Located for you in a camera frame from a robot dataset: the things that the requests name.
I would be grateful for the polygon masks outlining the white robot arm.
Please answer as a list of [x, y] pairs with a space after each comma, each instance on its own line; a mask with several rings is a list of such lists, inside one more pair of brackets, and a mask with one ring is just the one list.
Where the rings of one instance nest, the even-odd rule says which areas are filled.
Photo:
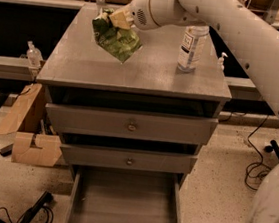
[[[279, 31], [238, 0], [132, 0], [110, 20], [120, 28], [144, 30], [206, 23], [279, 119]], [[262, 180], [246, 223], [279, 223], [279, 164]]]

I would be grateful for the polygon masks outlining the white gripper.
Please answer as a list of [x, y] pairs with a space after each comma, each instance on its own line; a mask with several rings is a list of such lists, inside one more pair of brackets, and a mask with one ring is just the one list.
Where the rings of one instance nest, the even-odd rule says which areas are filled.
[[128, 10], [116, 10], [109, 18], [112, 25], [130, 30], [132, 23], [139, 29], [151, 30], [166, 25], [186, 26], [190, 15], [178, 0], [132, 0]]

